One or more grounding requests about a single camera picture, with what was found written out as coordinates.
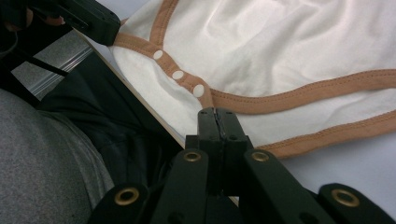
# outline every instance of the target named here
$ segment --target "tan trim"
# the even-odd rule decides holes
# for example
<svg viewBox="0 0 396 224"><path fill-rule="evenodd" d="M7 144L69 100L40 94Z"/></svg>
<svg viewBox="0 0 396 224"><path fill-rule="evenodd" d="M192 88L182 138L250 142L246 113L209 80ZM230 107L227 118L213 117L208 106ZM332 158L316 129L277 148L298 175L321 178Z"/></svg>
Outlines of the tan trim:
<svg viewBox="0 0 396 224"><path fill-rule="evenodd" d="M294 91L265 97L244 97L212 90L216 107L241 114L267 114L357 91L396 88L396 69L360 72L315 82Z"/></svg>
<svg viewBox="0 0 396 224"><path fill-rule="evenodd" d="M165 38L166 28L171 19L171 16L176 8L177 0L164 0L160 10L157 13L157 17L151 28L149 36L149 42L163 46L163 39Z"/></svg>
<svg viewBox="0 0 396 224"><path fill-rule="evenodd" d="M359 138L374 137L396 130L396 110L370 119L338 125L318 133L301 135L270 145L259 146L279 158L305 154L319 147L342 143Z"/></svg>
<svg viewBox="0 0 396 224"><path fill-rule="evenodd" d="M155 60L155 62L161 67L165 74L172 78L172 74L176 71L182 71L172 57L166 53L160 46L156 46L147 40L134 36L127 35L123 33L118 33L114 41L114 46L119 46L125 49L131 49L133 51L139 52L146 55L150 59L153 58L154 53L157 50L161 50L163 55L160 59ZM203 108L213 107L212 93L210 87L204 82L200 77L193 76L188 72L184 72L183 78L176 80L176 83L184 87L191 94L195 86L201 84L204 86L204 95L197 98Z"/></svg>
<svg viewBox="0 0 396 224"><path fill-rule="evenodd" d="M114 45L140 52L150 58L155 51L162 49L145 39L123 33L117 35ZM157 64L169 77L172 77L175 71L181 70L172 57L164 51L161 59L157 60ZM205 86L206 94L211 92L211 96L205 96L205 103L202 103L203 108L213 105L228 108L240 114L274 113L357 91L396 88L396 69L360 72L308 84L294 91L264 97L238 96L209 89L209 86L201 78L187 72L185 74L186 76L177 81L180 86L192 92L194 86L202 84Z"/></svg>

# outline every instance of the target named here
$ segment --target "black fabric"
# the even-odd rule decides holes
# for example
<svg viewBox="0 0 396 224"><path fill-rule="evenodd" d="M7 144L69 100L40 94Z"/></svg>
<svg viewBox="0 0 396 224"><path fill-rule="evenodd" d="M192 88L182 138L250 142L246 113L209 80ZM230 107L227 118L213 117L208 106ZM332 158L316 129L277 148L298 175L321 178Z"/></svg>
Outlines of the black fabric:
<svg viewBox="0 0 396 224"><path fill-rule="evenodd" d="M87 134L116 185L158 183L182 149L96 54L79 64L37 109L62 113Z"/></svg>

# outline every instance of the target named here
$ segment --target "white table surface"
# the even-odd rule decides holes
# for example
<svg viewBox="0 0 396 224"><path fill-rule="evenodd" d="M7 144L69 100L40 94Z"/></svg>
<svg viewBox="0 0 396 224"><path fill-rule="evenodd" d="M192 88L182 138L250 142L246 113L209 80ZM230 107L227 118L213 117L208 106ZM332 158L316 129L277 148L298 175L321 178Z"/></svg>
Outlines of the white table surface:
<svg viewBox="0 0 396 224"><path fill-rule="evenodd" d="M98 2L125 19L141 8L148 0L99 0ZM107 47L88 39L92 47L118 74L120 69ZM128 85L128 88L145 105L144 99ZM172 129L153 111L148 110L180 141ZM312 153L283 160L283 164L307 189L318 192L320 186L340 183L359 190L396 219L396 133L371 139L339 144Z"/></svg>

